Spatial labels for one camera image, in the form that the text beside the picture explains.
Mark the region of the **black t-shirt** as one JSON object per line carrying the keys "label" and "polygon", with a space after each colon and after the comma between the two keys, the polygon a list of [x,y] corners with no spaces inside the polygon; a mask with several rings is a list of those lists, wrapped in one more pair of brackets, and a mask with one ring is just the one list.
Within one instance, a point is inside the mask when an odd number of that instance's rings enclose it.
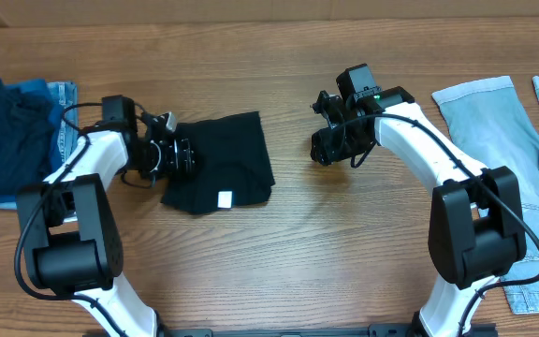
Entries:
{"label": "black t-shirt", "polygon": [[270,199],[275,180],[257,111],[180,123],[176,134],[190,140],[194,172],[170,179],[162,204],[202,215]]}

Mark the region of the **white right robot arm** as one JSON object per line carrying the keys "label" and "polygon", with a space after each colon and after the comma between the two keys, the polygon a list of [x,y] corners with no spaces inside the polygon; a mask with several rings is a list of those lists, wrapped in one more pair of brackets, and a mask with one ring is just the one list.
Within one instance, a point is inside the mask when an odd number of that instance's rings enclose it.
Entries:
{"label": "white right robot arm", "polygon": [[359,167],[374,146],[402,160],[431,197],[428,247],[438,272],[428,302],[409,325],[380,324],[370,336],[495,336],[471,323],[486,292],[527,252],[516,175],[488,168],[430,123],[402,87],[378,86],[365,64],[337,78],[340,92],[319,93],[313,111],[327,127],[312,136],[311,158]]}

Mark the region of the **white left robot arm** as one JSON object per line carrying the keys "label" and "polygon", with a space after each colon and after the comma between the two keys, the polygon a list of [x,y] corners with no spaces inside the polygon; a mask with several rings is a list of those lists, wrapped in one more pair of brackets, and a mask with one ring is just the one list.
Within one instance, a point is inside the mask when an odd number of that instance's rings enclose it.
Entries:
{"label": "white left robot arm", "polygon": [[108,336],[168,336],[123,272],[124,249],[107,190],[134,170],[150,185],[191,175],[195,155],[175,115],[153,115],[123,95],[96,102],[102,118],[79,127],[75,151],[16,196],[21,235],[14,254],[19,287],[38,300],[73,301]]}

